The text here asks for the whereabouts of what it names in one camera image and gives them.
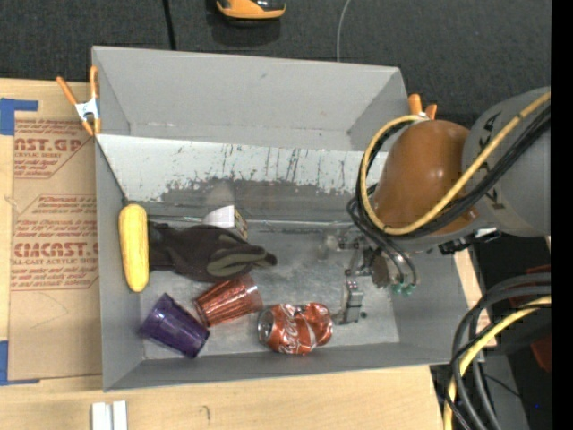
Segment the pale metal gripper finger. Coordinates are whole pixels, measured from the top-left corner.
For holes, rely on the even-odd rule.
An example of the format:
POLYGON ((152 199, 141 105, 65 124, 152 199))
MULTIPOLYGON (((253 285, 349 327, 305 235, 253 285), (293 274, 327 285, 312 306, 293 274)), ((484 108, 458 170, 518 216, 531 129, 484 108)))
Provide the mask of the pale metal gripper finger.
POLYGON ((346 279, 343 287, 339 324, 357 323, 361 317, 364 292, 356 279, 346 279))
POLYGON ((353 240, 346 235, 327 234, 318 245, 317 257, 328 259, 332 254, 349 253, 355 249, 353 240))

